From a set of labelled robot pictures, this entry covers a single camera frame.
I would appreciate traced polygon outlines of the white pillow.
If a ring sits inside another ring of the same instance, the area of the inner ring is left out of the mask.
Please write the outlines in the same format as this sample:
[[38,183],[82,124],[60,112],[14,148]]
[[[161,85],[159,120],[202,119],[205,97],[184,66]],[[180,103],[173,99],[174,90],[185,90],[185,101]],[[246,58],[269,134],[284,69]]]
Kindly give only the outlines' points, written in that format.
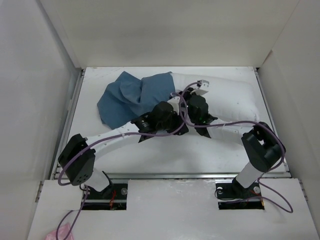
[[257,122],[260,118],[254,89],[249,83],[194,74],[172,73],[171,76],[175,89],[180,91],[200,80],[209,82],[208,92],[204,94],[204,98],[209,113],[214,117],[227,122]]

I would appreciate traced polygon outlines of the blue fabric pillowcase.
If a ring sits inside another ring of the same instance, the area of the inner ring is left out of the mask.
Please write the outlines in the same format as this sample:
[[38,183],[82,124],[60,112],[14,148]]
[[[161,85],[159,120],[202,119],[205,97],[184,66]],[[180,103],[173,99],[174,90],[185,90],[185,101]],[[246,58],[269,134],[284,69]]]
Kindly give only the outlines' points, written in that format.
[[142,79],[123,71],[107,85],[97,103],[102,123],[116,129],[153,110],[160,102],[167,102],[175,92],[170,72]]

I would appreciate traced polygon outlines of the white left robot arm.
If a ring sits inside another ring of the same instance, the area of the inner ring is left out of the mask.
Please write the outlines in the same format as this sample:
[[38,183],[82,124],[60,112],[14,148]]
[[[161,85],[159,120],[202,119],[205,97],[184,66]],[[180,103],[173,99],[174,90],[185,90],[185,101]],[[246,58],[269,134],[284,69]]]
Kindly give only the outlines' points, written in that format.
[[174,107],[165,101],[152,111],[132,119],[123,126],[96,136],[73,135],[58,157],[61,174],[68,178],[68,185],[84,185],[101,198],[107,198],[114,184],[103,170],[95,168],[95,162],[127,145],[138,144],[155,137],[184,135],[189,129]]

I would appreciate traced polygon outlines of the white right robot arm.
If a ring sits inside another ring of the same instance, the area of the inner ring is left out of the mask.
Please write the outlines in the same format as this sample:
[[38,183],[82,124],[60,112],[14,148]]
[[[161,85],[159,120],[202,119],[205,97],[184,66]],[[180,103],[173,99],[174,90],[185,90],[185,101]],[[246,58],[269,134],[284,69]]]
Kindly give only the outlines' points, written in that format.
[[244,147],[248,163],[230,183],[216,185],[223,200],[247,200],[261,196],[260,179],[284,160],[286,148],[265,122],[238,121],[215,124],[204,97],[193,95],[186,101],[188,122],[201,136],[222,139]]

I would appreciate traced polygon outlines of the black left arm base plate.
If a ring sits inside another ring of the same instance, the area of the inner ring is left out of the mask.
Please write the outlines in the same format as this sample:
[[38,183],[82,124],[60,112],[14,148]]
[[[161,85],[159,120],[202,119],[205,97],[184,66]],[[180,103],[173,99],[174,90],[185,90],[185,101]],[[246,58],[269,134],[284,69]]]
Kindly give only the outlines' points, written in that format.
[[124,211],[127,209],[128,183],[114,183],[111,192],[102,196],[92,187],[88,188],[84,211]]

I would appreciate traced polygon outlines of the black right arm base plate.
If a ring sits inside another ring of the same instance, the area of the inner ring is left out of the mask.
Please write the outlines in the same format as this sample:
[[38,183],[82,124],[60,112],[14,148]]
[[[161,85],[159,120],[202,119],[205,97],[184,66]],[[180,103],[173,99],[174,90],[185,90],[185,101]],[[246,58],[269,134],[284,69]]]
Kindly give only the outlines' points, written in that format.
[[219,210],[264,210],[261,188],[257,182],[243,188],[235,182],[217,182],[215,197]]

